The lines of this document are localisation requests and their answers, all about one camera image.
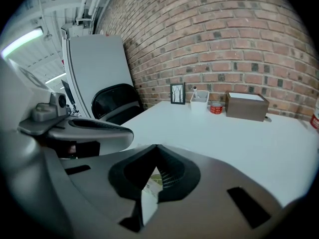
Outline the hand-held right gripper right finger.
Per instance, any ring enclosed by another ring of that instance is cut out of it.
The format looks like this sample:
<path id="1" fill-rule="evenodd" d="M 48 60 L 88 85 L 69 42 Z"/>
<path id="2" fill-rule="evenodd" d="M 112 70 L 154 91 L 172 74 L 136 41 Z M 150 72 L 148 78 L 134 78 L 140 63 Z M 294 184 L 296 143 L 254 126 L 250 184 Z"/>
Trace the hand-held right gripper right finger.
<path id="1" fill-rule="evenodd" d="M 280 220 L 271 193 L 223 161 L 169 146 L 137 148 L 129 180 L 144 186 L 154 169 L 163 189 L 140 239 L 264 239 Z"/>

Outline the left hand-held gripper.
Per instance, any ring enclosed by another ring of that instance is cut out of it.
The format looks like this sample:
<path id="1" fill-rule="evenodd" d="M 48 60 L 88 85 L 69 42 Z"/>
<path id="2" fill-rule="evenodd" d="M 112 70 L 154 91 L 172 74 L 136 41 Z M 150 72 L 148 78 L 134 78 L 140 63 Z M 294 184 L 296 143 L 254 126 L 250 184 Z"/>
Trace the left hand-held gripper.
<path id="1" fill-rule="evenodd" d="M 19 130 L 28 135 L 45 134 L 69 115 L 43 122 L 31 118 L 38 103 L 49 103 L 51 88 L 15 62 L 0 58 L 0 130 Z"/>

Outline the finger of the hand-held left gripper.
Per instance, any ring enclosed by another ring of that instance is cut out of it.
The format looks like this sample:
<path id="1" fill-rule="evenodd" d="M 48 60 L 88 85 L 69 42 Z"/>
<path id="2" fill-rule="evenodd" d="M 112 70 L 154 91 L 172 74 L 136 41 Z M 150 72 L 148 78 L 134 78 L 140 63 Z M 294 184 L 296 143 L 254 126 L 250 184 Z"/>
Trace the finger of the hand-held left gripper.
<path id="1" fill-rule="evenodd" d="M 122 151 L 134 139 L 133 131 L 83 129 L 61 122 L 48 131 L 53 140 L 70 142 L 78 156 L 99 156 Z"/>
<path id="2" fill-rule="evenodd" d="M 96 122 L 93 120 L 85 119 L 71 119 L 68 121 L 70 126 L 87 129 L 98 129 L 98 130 L 122 130 L 131 131 L 129 128 L 121 127 L 119 125 L 112 125 L 108 123 Z"/>

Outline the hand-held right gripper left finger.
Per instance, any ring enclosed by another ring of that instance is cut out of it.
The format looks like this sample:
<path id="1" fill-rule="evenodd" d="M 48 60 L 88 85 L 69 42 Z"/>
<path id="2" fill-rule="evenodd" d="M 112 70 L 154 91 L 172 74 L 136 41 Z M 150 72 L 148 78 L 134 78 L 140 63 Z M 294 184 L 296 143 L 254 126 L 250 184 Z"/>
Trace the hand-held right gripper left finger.
<path id="1" fill-rule="evenodd" d="M 71 239 L 158 239 L 158 224 L 142 222 L 141 189 L 124 175 L 127 164 L 156 145 L 113 154 L 60 160 L 44 148 L 52 186 L 71 226 Z"/>

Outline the white cloth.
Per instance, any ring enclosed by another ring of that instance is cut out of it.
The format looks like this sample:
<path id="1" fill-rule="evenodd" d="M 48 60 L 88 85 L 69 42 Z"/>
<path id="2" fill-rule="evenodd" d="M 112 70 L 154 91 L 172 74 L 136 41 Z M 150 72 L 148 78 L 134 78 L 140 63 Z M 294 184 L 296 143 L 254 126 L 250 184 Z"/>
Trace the white cloth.
<path id="1" fill-rule="evenodd" d="M 152 174 L 160 174 L 157 167 L 155 167 Z M 154 182 L 150 177 L 142 190 L 142 197 L 141 197 L 141 208 L 142 208 L 142 218 L 143 218 L 143 225 L 149 222 L 151 217 L 158 209 L 158 198 L 159 192 L 163 190 L 163 186 Z"/>

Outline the black chair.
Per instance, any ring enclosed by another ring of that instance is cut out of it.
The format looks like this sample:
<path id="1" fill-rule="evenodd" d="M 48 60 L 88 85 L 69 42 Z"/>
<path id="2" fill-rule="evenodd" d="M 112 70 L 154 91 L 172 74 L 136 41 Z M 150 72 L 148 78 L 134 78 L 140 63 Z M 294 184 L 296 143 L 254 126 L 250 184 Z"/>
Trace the black chair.
<path id="1" fill-rule="evenodd" d="M 144 112 L 137 90 L 129 84 L 117 84 L 100 90 L 91 103 L 95 119 L 122 125 Z"/>

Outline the white desk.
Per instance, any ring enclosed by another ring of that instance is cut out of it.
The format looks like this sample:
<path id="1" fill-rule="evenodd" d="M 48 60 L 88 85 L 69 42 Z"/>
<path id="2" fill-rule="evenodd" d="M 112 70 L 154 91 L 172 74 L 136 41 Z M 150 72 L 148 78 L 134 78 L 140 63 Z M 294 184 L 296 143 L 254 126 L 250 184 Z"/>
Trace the white desk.
<path id="1" fill-rule="evenodd" d="M 319 170 L 319 133 L 306 121 L 267 114 L 271 122 L 229 118 L 190 105 L 160 102 L 124 127 L 138 145 L 163 144 L 231 164 L 268 191 L 282 206 L 307 193 Z"/>

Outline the short ceiling tube light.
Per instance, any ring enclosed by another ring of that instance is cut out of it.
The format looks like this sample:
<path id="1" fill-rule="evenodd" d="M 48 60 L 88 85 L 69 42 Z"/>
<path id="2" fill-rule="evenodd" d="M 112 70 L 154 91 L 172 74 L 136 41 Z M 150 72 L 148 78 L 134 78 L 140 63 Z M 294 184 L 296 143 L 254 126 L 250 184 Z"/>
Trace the short ceiling tube light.
<path id="1" fill-rule="evenodd" d="M 51 82 L 53 82 L 53 81 L 55 81 L 55 80 L 57 80 L 57 79 L 59 79 L 59 78 L 61 78 L 63 76 L 66 76 L 66 73 L 62 73 L 62 74 L 60 74 L 60 75 L 58 75 L 58 76 L 46 81 L 45 84 L 51 83 Z"/>

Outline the long ceiling tube light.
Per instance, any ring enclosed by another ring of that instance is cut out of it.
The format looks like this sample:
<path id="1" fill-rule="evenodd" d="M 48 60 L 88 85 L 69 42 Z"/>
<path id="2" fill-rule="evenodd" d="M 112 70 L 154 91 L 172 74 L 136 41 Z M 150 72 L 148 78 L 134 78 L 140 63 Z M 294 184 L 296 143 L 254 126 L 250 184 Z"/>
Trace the long ceiling tube light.
<path id="1" fill-rule="evenodd" d="M 5 59 L 9 54 L 20 48 L 21 46 L 25 45 L 26 43 L 40 37 L 43 35 L 42 27 L 37 27 L 31 32 L 26 33 L 25 35 L 19 37 L 17 40 L 13 41 L 11 44 L 6 46 L 1 51 L 1 57 Z"/>

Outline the red tape roll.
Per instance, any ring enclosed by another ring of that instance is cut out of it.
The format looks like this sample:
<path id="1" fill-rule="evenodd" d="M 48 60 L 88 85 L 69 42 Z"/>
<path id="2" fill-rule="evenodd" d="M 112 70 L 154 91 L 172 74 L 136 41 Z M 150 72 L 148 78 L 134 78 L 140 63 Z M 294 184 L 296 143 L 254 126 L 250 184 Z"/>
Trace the red tape roll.
<path id="1" fill-rule="evenodd" d="M 210 112 L 212 114 L 218 115 L 218 114 L 221 114 L 222 111 L 223 111 L 223 105 L 221 103 L 212 103 L 210 105 Z"/>

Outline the white pen holder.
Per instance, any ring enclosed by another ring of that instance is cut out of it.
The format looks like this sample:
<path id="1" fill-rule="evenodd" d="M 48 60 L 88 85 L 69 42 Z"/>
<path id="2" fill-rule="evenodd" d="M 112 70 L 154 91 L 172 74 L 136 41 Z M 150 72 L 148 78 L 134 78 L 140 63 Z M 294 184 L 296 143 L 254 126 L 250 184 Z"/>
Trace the white pen holder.
<path id="1" fill-rule="evenodd" d="M 208 100 L 209 100 L 209 92 L 206 90 L 197 90 L 199 98 L 194 98 L 194 93 L 190 99 L 191 111 L 194 114 L 203 114 L 207 111 Z"/>

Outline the brown wooden box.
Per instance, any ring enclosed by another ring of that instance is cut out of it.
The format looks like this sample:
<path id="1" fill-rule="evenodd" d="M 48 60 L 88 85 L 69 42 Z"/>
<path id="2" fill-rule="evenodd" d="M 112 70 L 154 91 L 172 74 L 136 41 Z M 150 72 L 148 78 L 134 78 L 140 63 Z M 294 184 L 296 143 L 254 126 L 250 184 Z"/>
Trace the brown wooden box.
<path id="1" fill-rule="evenodd" d="M 226 116 L 236 119 L 264 121 L 269 101 L 259 94 L 226 92 Z"/>

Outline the white ceiling pipes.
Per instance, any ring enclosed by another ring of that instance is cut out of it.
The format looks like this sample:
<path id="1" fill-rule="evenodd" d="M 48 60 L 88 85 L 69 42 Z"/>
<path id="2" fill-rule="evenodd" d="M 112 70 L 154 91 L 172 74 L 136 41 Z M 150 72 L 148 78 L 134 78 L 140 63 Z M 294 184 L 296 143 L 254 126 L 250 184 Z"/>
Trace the white ceiling pipes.
<path id="1" fill-rule="evenodd" d="M 90 6 L 88 9 L 88 13 L 87 13 L 89 17 L 83 18 L 87 1 L 88 0 L 81 0 L 78 15 L 75 18 L 76 25 L 79 25 L 80 22 L 84 22 L 84 21 L 89 21 L 89 22 L 91 22 L 91 24 L 93 24 L 93 22 L 95 20 L 95 17 L 96 17 L 101 0 L 91 0 Z"/>

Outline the red-capped plastic bottle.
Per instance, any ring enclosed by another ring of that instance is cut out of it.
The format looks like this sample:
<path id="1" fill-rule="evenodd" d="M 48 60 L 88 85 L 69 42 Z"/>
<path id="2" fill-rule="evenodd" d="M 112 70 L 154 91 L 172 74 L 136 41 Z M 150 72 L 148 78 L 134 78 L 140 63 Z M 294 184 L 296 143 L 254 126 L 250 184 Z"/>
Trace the red-capped plastic bottle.
<path id="1" fill-rule="evenodd" d="M 319 129 L 319 103 L 318 102 L 315 105 L 315 110 L 310 120 L 310 125 L 316 130 Z"/>

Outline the black picture frame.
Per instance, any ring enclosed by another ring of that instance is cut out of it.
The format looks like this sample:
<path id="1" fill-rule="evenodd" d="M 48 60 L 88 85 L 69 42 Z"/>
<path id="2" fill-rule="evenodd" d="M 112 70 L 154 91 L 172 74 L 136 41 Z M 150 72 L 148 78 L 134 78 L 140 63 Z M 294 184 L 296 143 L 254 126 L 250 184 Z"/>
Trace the black picture frame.
<path id="1" fill-rule="evenodd" d="M 185 83 L 175 83 L 170 85 L 170 102 L 172 104 L 185 104 Z"/>

